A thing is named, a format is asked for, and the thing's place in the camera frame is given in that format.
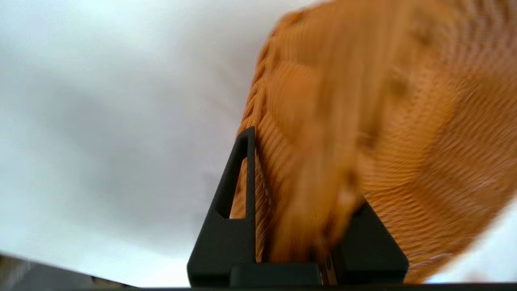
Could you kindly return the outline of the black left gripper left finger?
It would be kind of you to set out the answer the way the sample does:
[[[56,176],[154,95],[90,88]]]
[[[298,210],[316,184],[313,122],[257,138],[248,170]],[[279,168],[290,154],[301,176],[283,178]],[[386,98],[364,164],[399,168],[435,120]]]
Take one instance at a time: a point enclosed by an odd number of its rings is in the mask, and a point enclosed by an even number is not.
[[[246,215],[231,219],[231,207],[242,161],[247,160]],[[256,262],[255,130],[235,140],[218,188],[187,263],[192,287],[228,287],[235,266]]]

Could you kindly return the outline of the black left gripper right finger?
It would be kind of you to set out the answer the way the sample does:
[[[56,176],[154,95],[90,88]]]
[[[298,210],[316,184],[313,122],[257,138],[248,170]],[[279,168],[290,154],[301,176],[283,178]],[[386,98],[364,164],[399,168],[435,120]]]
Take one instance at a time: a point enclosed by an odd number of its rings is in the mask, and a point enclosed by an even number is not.
[[[331,284],[400,284],[409,263],[366,201],[330,252]]]

